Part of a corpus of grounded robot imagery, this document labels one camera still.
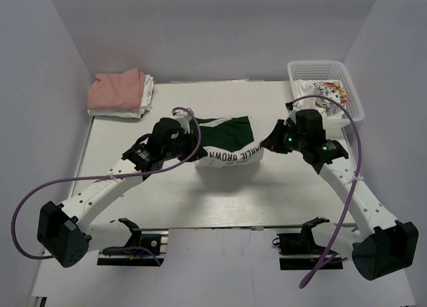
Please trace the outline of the white and green t-shirt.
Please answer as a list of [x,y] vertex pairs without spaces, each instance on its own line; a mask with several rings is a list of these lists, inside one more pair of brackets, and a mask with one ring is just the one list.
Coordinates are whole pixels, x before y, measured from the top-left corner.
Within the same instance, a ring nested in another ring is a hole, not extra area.
[[206,154],[195,161],[195,166],[228,168],[263,159],[262,141],[254,137],[250,117],[198,118],[197,122]]

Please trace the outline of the pink t-shirt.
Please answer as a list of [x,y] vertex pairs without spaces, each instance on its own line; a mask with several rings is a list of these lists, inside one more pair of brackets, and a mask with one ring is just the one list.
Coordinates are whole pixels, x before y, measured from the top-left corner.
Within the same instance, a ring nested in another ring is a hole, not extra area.
[[138,68],[124,73],[98,73],[87,93],[90,110],[133,111],[141,106],[146,74]]

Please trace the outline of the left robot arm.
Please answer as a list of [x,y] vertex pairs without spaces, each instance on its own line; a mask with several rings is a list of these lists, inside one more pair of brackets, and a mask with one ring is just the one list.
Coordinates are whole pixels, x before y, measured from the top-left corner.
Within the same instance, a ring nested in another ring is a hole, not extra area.
[[91,223],[102,211],[149,176],[166,172],[166,161],[194,161],[200,145],[201,129],[195,117],[176,113],[161,118],[151,133],[138,138],[122,154],[106,176],[91,177],[91,185],[77,196],[43,205],[37,240],[62,267],[75,265],[87,252],[100,249],[100,233],[91,229]]

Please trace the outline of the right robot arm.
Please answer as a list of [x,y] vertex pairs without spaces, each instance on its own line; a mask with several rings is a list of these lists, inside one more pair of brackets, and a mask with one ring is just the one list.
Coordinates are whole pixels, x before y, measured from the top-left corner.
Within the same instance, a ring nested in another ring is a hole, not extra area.
[[326,218],[314,218],[302,225],[301,247],[309,253],[335,252],[353,261],[367,280],[412,265],[419,236],[416,226],[402,223],[362,180],[357,180],[348,152],[339,141],[326,137],[317,110],[292,111],[288,119],[277,120],[261,146],[277,154],[300,153],[335,191],[344,213],[357,225],[357,231],[350,232]]

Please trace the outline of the white printed crumpled t-shirt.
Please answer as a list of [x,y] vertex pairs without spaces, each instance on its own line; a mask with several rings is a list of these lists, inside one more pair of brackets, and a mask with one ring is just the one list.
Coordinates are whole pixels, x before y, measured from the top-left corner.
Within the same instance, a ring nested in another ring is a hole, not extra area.
[[326,119],[342,119],[344,112],[337,106],[339,103],[344,109],[348,97],[344,91],[342,82],[333,80],[302,80],[294,82],[296,97],[305,97],[308,95],[316,95],[296,102],[296,106],[300,109],[316,109],[320,115]]

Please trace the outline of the white plastic basket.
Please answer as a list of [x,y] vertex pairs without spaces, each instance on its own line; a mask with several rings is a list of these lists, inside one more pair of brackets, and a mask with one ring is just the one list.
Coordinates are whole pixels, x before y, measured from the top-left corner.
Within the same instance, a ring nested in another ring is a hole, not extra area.
[[[341,81],[344,91],[348,97],[346,111],[351,115],[355,122],[363,120],[364,111],[362,105],[348,71],[343,63],[330,60],[291,61],[288,63],[288,75],[290,78],[292,94],[295,99],[297,99],[297,97],[294,82],[299,79],[319,81],[337,79]],[[306,99],[309,97],[316,97],[316,95],[308,95],[302,98]],[[323,118],[323,122],[324,127],[326,128],[342,128],[350,123],[345,113],[342,119]]]

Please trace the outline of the white folded t-shirt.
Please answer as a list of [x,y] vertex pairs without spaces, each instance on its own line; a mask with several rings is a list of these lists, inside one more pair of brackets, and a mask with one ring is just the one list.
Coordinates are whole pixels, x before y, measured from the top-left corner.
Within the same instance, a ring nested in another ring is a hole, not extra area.
[[147,74],[143,85],[142,97],[140,107],[135,110],[129,111],[111,111],[111,110],[87,110],[87,113],[91,117],[96,116],[107,116],[107,117],[120,117],[120,118],[134,118],[141,119],[145,112],[151,109],[151,102],[154,90],[154,78]]

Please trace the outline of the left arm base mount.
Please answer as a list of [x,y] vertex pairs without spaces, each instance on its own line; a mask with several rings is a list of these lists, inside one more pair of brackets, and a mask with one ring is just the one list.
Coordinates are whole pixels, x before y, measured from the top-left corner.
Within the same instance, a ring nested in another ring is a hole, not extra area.
[[160,267],[165,259],[168,231],[132,231],[120,250],[107,247],[99,252],[98,266]]

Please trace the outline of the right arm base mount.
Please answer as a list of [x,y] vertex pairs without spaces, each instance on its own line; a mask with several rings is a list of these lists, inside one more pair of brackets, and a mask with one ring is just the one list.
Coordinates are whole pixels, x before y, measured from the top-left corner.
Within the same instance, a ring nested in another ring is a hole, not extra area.
[[300,233],[285,232],[272,240],[272,246],[278,249],[280,270],[309,271],[318,262],[323,247],[309,247]]

